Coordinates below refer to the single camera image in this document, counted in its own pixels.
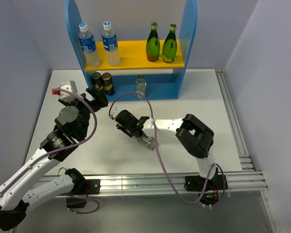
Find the blue bottle label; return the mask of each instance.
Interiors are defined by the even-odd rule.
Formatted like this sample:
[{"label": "blue bottle label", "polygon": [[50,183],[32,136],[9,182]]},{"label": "blue bottle label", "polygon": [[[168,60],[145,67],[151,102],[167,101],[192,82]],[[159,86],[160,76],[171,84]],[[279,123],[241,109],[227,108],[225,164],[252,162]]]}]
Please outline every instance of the blue bottle label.
[{"label": "blue bottle label", "polygon": [[97,47],[94,36],[88,39],[79,38],[79,40],[84,52],[94,52],[96,50]]},{"label": "blue bottle label", "polygon": [[114,35],[111,38],[106,38],[104,36],[102,36],[102,43],[103,43],[103,47],[105,47],[106,51],[115,51],[117,50],[117,39],[116,39],[116,35]]}]

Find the table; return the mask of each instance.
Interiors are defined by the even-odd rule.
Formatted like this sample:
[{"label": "table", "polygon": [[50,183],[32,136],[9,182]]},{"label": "table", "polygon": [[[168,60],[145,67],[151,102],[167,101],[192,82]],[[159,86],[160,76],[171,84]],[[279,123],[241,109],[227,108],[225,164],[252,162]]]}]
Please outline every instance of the table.
[{"label": "table", "polygon": [[[157,70],[113,71],[114,74],[147,74]],[[51,89],[60,83],[74,80],[79,93],[87,87],[81,70],[54,70],[48,84],[41,112],[35,127],[26,161],[34,154],[39,144],[53,130],[54,119],[63,108]],[[215,133],[213,156],[224,171],[242,171],[232,130],[226,114],[220,87],[213,69],[186,70],[180,98],[178,100],[154,100],[151,102],[154,118],[176,119],[187,113],[194,114]],[[149,116],[149,107],[145,101],[126,101],[115,104],[119,109],[127,109],[137,118]],[[50,170],[47,175],[56,175],[60,167],[75,167],[83,175],[121,175],[162,173],[155,151],[149,151],[135,140],[117,130],[116,122],[108,117],[108,109],[96,113],[98,127],[96,134],[87,143],[71,153],[59,167]],[[93,128],[90,120],[88,132]],[[180,144],[175,136],[158,137],[159,149],[166,169],[170,173],[198,172],[196,159]]]}]

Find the wall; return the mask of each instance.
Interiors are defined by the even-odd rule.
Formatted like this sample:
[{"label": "wall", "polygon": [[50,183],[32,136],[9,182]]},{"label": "wall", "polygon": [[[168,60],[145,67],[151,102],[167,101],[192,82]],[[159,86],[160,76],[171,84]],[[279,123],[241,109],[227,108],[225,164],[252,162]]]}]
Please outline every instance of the wall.
[{"label": "wall", "polygon": [[12,4],[0,0],[0,184],[25,161],[49,77]]},{"label": "wall", "polygon": [[260,0],[226,66],[226,81],[283,232],[291,233],[291,0]]},{"label": "wall", "polygon": [[[65,0],[11,1],[51,69],[80,69],[66,31]],[[189,68],[224,68],[257,2],[199,0]],[[120,40],[141,40],[147,39],[152,21],[158,23],[159,37],[165,39],[170,23],[181,24],[185,0],[76,0],[76,3],[97,41],[101,41],[102,22],[106,20],[113,23]]]}]

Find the blue shelf side panel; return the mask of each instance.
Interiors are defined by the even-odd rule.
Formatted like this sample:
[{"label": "blue shelf side panel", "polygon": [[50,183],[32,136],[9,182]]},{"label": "blue shelf side panel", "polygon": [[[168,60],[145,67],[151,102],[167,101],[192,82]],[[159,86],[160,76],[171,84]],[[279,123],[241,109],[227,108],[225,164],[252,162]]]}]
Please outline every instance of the blue shelf side panel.
[{"label": "blue shelf side panel", "polygon": [[189,62],[192,45],[197,28],[197,0],[187,0],[185,3],[182,23],[179,34],[179,42],[184,61],[183,69],[174,69],[175,88],[177,91],[177,98],[179,98],[180,90],[185,74],[186,67]]},{"label": "blue shelf side panel", "polygon": [[[79,9],[74,0],[66,0],[65,19],[69,38],[84,74],[86,83],[92,86],[91,73],[85,72],[85,56],[79,43],[79,24],[82,19]],[[172,74],[151,74],[145,75],[147,81],[147,98],[149,100],[174,100],[179,98],[182,81],[189,61],[190,52],[193,45],[197,27],[197,2],[196,0],[187,0],[184,7],[182,24],[180,28],[179,41],[184,61],[184,68],[173,69]],[[109,101],[114,101],[119,95],[135,90],[136,75],[113,76],[115,94],[107,96]],[[135,95],[127,95],[119,101],[140,100]]]}]

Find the plastic water bottle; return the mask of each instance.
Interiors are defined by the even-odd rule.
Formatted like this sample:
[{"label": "plastic water bottle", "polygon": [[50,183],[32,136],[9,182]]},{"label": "plastic water bottle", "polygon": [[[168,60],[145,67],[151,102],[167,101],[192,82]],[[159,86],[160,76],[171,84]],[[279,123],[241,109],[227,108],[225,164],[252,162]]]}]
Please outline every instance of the plastic water bottle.
[{"label": "plastic water bottle", "polygon": [[118,45],[115,30],[112,29],[111,23],[106,21],[103,23],[102,43],[105,47],[107,62],[110,66],[115,67],[120,64],[120,54],[118,53]]},{"label": "plastic water bottle", "polygon": [[136,81],[136,93],[146,96],[146,81],[143,75],[139,75]]},{"label": "plastic water bottle", "polygon": [[80,28],[79,40],[87,64],[91,67],[98,67],[100,65],[100,59],[98,56],[94,36],[92,32],[88,30],[86,23],[80,23],[79,28]]}]

